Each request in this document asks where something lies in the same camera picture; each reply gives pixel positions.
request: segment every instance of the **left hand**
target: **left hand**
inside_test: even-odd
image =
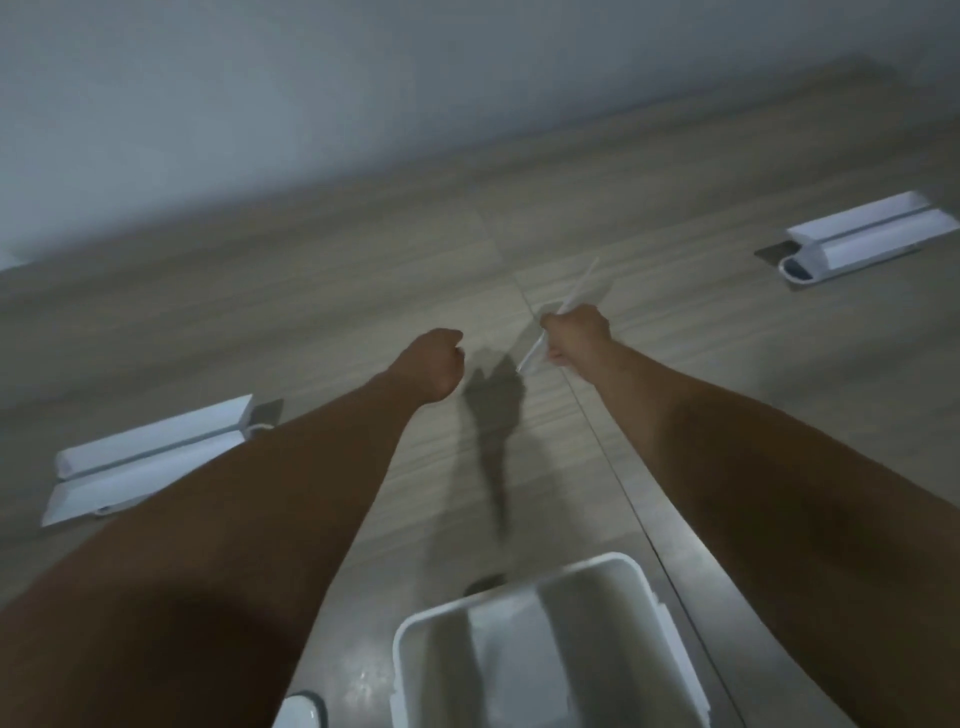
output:
[[[414,387],[424,403],[444,400],[464,377],[462,331],[434,328],[414,339],[387,373]]]

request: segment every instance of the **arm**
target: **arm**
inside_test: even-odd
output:
[[[960,511],[779,410],[544,317],[681,515],[797,662],[862,726],[955,725]]]
[[[269,726],[459,331],[119,517],[0,614],[0,725]]]

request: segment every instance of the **hand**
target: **hand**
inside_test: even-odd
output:
[[[610,322],[595,305],[584,303],[569,313],[548,313],[540,325],[550,337],[547,353],[550,361],[559,366],[571,366],[590,381],[590,365],[604,345],[612,341]]]
[[[387,368],[405,386],[413,387],[423,403],[444,400],[464,377],[464,350],[457,344],[462,331],[434,328],[414,339]]]

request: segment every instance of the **white wall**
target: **white wall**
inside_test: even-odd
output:
[[[951,0],[4,0],[0,249],[866,52],[955,82]]]

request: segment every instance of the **white bucket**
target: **white bucket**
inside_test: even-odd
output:
[[[394,728],[709,726],[669,611],[622,553],[415,614],[394,667]]]

